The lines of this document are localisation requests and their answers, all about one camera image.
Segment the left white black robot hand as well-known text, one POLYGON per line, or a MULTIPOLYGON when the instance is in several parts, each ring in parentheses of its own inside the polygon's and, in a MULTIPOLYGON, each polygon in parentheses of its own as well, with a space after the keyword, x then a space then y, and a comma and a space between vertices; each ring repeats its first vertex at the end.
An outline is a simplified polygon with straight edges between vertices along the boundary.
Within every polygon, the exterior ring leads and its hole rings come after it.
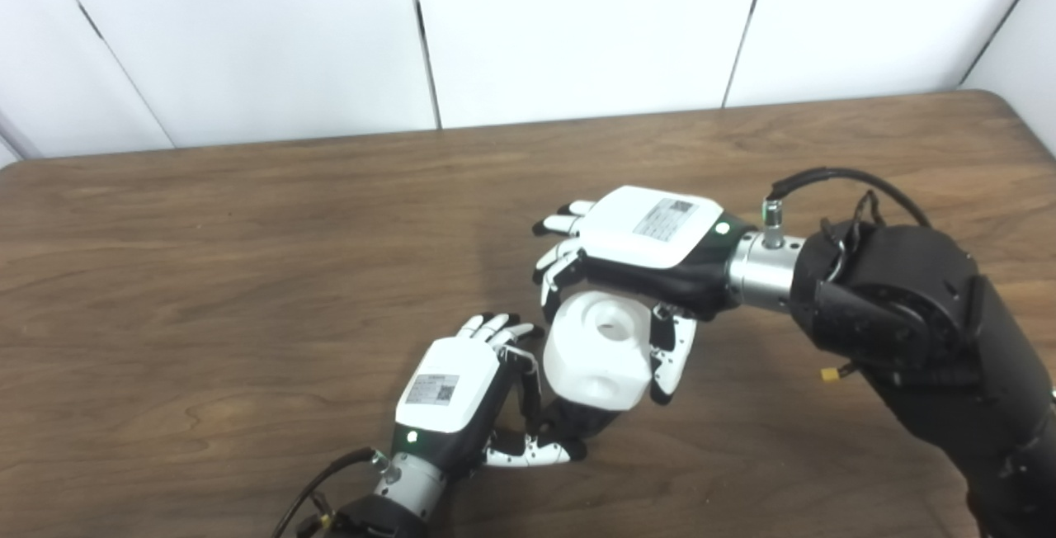
POLYGON ((542 368, 525 342, 543 328, 516 314, 476 314, 427 347, 397 403, 392 452, 454 483, 483 466, 585 460, 578 439, 543 433, 542 368))

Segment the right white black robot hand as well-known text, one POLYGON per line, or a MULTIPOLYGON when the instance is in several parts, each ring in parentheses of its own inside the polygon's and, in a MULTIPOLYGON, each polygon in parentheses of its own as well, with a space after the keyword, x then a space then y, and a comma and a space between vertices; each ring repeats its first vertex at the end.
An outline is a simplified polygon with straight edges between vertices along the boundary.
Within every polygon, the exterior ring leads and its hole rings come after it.
POLYGON ((596 202, 566 204, 532 231, 559 236, 532 277, 547 323, 562 291, 581 282, 652 299, 650 398, 667 405, 696 324, 738 304, 728 264, 755 227, 706 197, 621 186, 596 202))

